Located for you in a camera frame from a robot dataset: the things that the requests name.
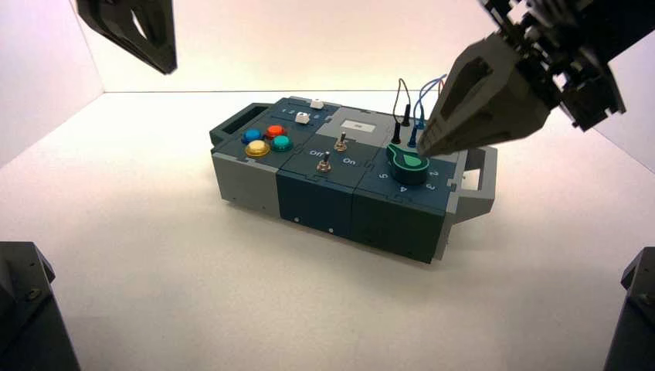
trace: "green button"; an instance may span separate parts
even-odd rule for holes
[[[420,158],[417,158],[417,157],[414,157],[414,156],[402,155],[402,158],[405,159],[405,163],[408,166],[412,166],[413,168],[415,168],[416,166],[421,165],[421,163],[422,163]]]
[[[286,135],[278,135],[273,138],[273,150],[278,152],[289,151],[294,145],[291,143],[291,139]]]

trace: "blue wire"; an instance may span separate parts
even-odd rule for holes
[[[441,83],[443,79],[446,78],[446,74],[443,74],[441,77],[437,77],[434,80],[428,81],[423,87],[421,88],[421,91],[419,92],[419,99],[416,101],[414,104],[414,125],[418,125],[419,129],[424,129],[425,128],[425,110],[423,108],[423,98],[438,84]],[[416,108],[420,107],[421,109],[421,116],[418,120],[418,124],[416,123]]]

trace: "handle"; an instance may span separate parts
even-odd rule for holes
[[[221,141],[226,140],[234,134],[235,131],[242,128],[243,125],[251,122],[255,117],[262,114],[271,106],[273,105],[269,103],[252,103],[248,107],[243,108],[241,111],[223,121],[219,126],[213,128],[209,132],[212,144],[216,146]]]
[[[498,150],[492,147],[472,148],[468,150],[464,170],[480,170],[477,189],[462,189],[457,195],[457,210],[455,223],[473,219],[491,211],[496,199],[496,172],[498,166]]]

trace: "small white button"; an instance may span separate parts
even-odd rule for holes
[[[309,103],[309,107],[316,108],[317,110],[322,110],[323,106],[323,101],[318,99],[313,99],[311,100],[311,103]]]
[[[298,112],[296,114],[296,122],[303,125],[307,124],[309,122],[309,114]]]

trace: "gray handle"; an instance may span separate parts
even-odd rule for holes
[[[457,210],[455,223],[484,215],[491,211],[496,199],[496,170],[498,166],[498,150],[492,147],[473,148],[468,150],[466,170],[480,170],[480,180],[477,189],[460,189],[457,194]]]

